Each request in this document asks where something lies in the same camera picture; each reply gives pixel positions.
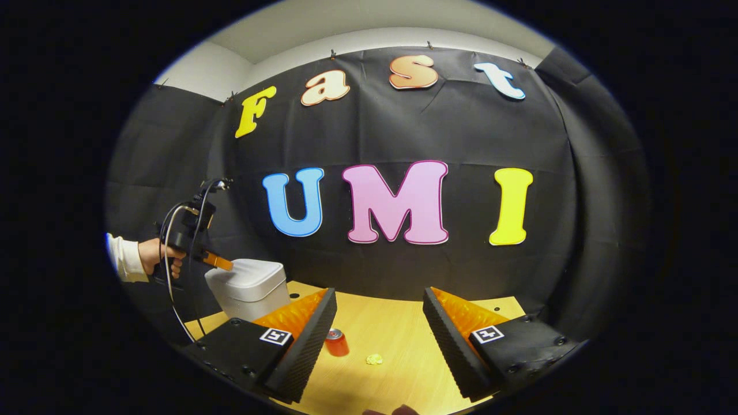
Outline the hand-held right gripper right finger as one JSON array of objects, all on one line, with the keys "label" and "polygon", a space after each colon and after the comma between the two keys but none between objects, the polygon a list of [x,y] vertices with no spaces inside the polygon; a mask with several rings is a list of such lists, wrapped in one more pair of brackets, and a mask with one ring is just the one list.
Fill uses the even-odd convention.
[{"label": "hand-held right gripper right finger", "polygon": [[471,402],[517,393],[580,349],[535,315],[506,318],[435,287],[424,290],[423,313],[461,396]]}]

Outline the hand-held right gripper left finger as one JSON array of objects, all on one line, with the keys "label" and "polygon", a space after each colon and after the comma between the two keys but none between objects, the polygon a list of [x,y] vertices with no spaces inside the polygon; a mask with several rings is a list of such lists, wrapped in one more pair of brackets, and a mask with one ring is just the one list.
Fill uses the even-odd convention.
[{"label": "hand-held right gripper left finger", "polygon": [[322,289],[254,322],[231,318],[183,353],[241,391],[300,402],[336,312],[335,290]]}]

